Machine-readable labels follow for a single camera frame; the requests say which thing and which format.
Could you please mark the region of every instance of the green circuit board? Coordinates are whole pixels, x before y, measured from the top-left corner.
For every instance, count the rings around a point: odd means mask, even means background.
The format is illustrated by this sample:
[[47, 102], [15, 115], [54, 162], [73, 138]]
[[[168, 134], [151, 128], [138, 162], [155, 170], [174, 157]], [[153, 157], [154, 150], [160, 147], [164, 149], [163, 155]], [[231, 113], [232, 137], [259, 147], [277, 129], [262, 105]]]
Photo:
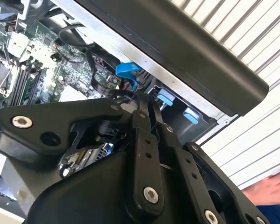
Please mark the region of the green circuit board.
[[[54, 41], [58, 35], [41, 23], [35, 24], [23, 34], [8, 33], [0, 23], [0, 47], [6, 44], [8, 52], [20, 61], [33, 57], [46, 68], [43, 90], [38, 97], [43, 103], [58, 102], [63, 89], [70, 85], [87, 97], [98, 98], [100, 95], [91, 87], [91, 70], [87, 62], [69, 63], [66, 60], [54, 62], [50, 56], [57, 52]], [[60, 52], [72, 61], [82, 61], [84, 55], [75, 47], [63, 45]], [[104, 67], [98, 66], [95, 78], [109, 88], [116, 88], [120, 79], [110, 74]]]

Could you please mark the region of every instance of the white corrugated wall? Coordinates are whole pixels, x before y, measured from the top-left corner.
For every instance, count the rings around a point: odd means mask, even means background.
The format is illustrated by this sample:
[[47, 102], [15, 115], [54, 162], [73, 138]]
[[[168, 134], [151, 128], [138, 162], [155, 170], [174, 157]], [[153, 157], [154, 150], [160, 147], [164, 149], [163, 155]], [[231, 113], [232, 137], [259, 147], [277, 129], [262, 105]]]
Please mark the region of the white corrugated wall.
[[173, 0], [270, 85], [266, 99], [203, 145], [243, 189], [280, 172], [280, 0]]

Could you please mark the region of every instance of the wire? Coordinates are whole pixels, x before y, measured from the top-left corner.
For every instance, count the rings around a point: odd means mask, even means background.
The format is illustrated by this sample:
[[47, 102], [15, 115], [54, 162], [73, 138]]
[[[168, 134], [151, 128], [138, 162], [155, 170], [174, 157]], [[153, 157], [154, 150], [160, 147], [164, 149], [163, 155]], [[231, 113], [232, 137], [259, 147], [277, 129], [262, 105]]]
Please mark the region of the wire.
[[[92, 51], [94, 49], [95, 49], [94, 47], [90, 47], [90, 48], [87, 49], [87, 51], [85, 53], [86, 54], [87, 62], [88, 62], [89, 66], [90, 66], [90, 69], [92, 71], [92, 77], [91, 77], [91, 85], [92, 85], [92, 87], [98, 93], [100, 93], [101, 95], [104, 95], [106, 97], [114, 98], [116, 96], [125, 96], [125, 97], [128, 97], [128, 98], [133, 98], [134, 97], [134, 93], [133, 92], [128, 91], [128, 90], [111, 90], [111, 89], [103, 86], [101, 83], [99, 83], [95, 79], [95, 74], [97, 72], [97, 69], [96, 69], [95, 62], [94, 62], [93, 55], [92, 55]], [[107, 55], [105, 55], [105, 57], [103, 57], [102, 56], [103, 54], [105, 54], [105, 52], [101, 52], [101, 55], [98, 55], [98, 57], [101, 57], [106, 64], [108, 64], [109, 66], [111, 66], [111, 67], [113, 67], [115, 69], [116, 66], [117, 66], [116, 65], [117, 63], [115, 61], [110, 60], [111, 58], [108, 58]]]
[[81, 48], [87, 48], [89, 46], [91, 46], [92, 44], [74, 44], [74, 43], [70, 43], [70, 42], [67, 42], [65, 41], [61, 35], [64, 31], [67, 31], [67, 30], [72, 30], [72, 29], [76, 29], [76, 28], [80, 28], [80, 27], [85, 27], [84, 25], [82, 25], [81, 23], [76, 23], [76, 24], [73, 24], [73, 25], [69, 25], [69, 26], [66, 26], [64, 28], [62, 28], [59, 33], [58, 33], [58, 36], [59, 36], [59, 39], [65, 43], [65, 44], [68, 44], [70, 46], [73, 46], [73, 47], [81, 47]]
[[48, 11], [43, 18], [44, 19], [51, 18], [51, 17], [53, 17], [55, 15], [59, 15], [61, 13], [62, 13], [61, 8], [55, 8], [55, 9], [52, 9], [51, 11]]
[[11, 71], [13, 70], [13, 68], [14, 68], [14, 67], [12, 67], [12, 68], [9, 70], [8, 74], [5, 76], [5, 78], [4, 78], [3, 81], [1, 82], [0, 88], [2, 87], [2, 85], [4, 84], [4, 82], [7, 80], [8, 76], [10, 75]]

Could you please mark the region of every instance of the black plastic bracket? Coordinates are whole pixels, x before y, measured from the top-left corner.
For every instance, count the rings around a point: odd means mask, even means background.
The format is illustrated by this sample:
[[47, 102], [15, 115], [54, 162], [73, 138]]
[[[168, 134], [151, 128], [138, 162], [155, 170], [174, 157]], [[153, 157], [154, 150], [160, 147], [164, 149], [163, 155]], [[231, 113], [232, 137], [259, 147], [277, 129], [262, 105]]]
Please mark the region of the black plastic bracket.
[[[4, 108], [0, 110], [0, 153], [34, 168], [50, 169], [67, 151], [70, 130], [78, 121], [89, 127], [122, 114], [122, 108], [106, 98]], [[29, 118], [32, 126], [15, 127], [12, 120], [16, 116]], [[80, 129], [77, 138], [85, 129]]]
[[258, 217], [265, 223], [269, 223], [265, 216], [196, 143], [187, 143], [183, 148], [193, 155], [195, 162], [205, 174], [205, 186], [216, 205], [216, 209], [225, 218], [226, 223], [259, 223]]
[[135, 221], [147, 223], [164, 210], [164, 194], [157, 138], [151, 134], [147, 98], [139, 96], [139, 110], [132, 114], [133, 137], [127, 146], [128, 177], [126, 208]]

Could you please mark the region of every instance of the silver screw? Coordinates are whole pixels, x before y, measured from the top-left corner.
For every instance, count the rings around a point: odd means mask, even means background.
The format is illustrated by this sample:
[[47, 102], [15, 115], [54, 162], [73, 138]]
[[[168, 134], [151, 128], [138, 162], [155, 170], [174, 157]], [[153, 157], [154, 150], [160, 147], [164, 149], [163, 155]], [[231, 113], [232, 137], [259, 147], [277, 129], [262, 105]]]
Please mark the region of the silver screw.
[[192, 149], [194, 149], [195, 151], [198, 151], [199, 147], [197, 145], [192, 145]]
[[257, 220], [259, 221], [260, 224], [266, 224], [265, 221], [262, 220], [262, 218], [257, 217]]
[[156, 204], [159, 201], [158, 193], [153, 188], [150, 187], [144, 188], [143, 195], [145, 199], [152, 204]]
[[140, 113], [140, 117], [146, 118], [146, 116], [143, 113]]
[[22, 129], [30, 128], [33, 125], [32, 120], [25, 116], [14, 117], [12, 120], [12, 124], [17, 128], [22, 128]]
[[170, 126], [167, 126], [166, 129], [167, 129], [167, 131], [169, 131], [169, 132], [171, 132], [171, 133], [173, 132], [173, 129], [172, 129], [172, 127], [170, 127]]
[[125, 139], [126, 138], [126, 133], [123, 132], [121, 135], [120, 135], [120, 139]]
[[115, 106], [115, 105], [111, 105], [111, 108], [114, 109], [114, 110], [116, 110], [116, 111], [118, 111], [118, 107]]
[[205, 217], [210, 224], [218, 224], [218, 219], [210, 210], [205, 211]]

